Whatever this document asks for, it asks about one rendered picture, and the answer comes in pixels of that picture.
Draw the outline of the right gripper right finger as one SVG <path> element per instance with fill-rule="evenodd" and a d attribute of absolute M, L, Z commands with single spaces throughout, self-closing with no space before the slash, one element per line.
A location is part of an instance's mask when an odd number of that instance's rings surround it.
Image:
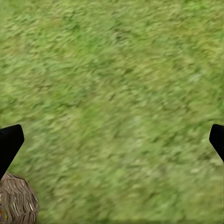
<path fill-rule="evenodd" d="M 224 162 L 224 126 L 214 124 L 210 132 L 209 140 Z"/>

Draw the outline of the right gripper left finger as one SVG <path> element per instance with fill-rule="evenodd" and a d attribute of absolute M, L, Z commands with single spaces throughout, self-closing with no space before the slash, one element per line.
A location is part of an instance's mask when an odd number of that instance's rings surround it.
<path fill-rule="evenodd" d="M 24 143 L 21 125 L 0 129 L 0 180 Z"/>

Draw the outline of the wicker basket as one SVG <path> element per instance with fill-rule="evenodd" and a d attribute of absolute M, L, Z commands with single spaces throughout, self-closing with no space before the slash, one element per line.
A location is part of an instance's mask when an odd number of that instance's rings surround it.
<path fill-rule="evenodd" d="M 0 180 L 0 224 L 34 224 L 39 209 L 28 182 L 11 173 Z"/>

